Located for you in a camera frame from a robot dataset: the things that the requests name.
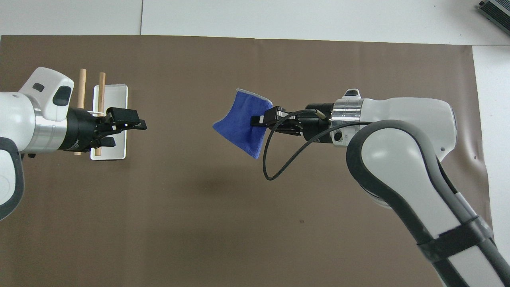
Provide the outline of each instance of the blue cloth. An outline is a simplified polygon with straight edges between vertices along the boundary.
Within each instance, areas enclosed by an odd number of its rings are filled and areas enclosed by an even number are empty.
[[[253,158],[259,158],[266,128],[252,127],[251,116],[264,115],[264,112],[272,107],[273,103],[270,100],[237,89],[232,108],[222,120],[213,124],[213,128]]]

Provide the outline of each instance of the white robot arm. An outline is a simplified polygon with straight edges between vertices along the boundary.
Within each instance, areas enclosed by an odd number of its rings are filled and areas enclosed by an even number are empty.
[[[74,82],[44,67],[37,68],[19,92],[0,92],[0,220],[21,200],[21,159],[56,150],[89,152],[113,147],[109,135],[145,130],[136,110],[109,108],[106,116],[69,108]]]
[[[335,103],[310,104],[302,111],[273,107],[259,123],[259,117],[252,118],[253,126],[272,129],[268,140],[273,132],[303,135],[308,142],[299,151],[311,142],[347,147],[352,176],[378,204],[398,214],[446,286],[510,286],[510,267],[492,231],[440,165],[456,143],[455,117],[447,103],[375,101],[351,89]],[[291,160],[266,178],[276,178]]]

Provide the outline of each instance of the wooden dowel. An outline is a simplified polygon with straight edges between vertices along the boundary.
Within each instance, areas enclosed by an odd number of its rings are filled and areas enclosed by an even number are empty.
[[[105,85],[106,85],[106,74],[101,72],[99,73],[99,90],[97,93],[97,111],[104,113],[105,112]],[[95,149],[95,156],[101,156],[101,147]]]
[[[85,107],[85,81],[87,80],[87,70],[80,69],[80,78],[78,79],[78,108]],[[81,152],[75,152],[75,155],[81,155]]]

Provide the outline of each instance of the brown paper backdrop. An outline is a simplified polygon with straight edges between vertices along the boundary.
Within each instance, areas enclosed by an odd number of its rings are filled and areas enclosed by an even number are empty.
[[[288,110],[364,98],[448,101],[444,167],[487,220],[470,46],[168,36],[3,36],[0,90],[38,66],[127,84],[148,125],[127,158],[27,158],[21,205],[0,222],[1,286],[441,286],[398,217],[350,176],[345,149],[311,145],[276,181],[211,127],[235,88]],[[302,138],[277,135],[273,173]]]

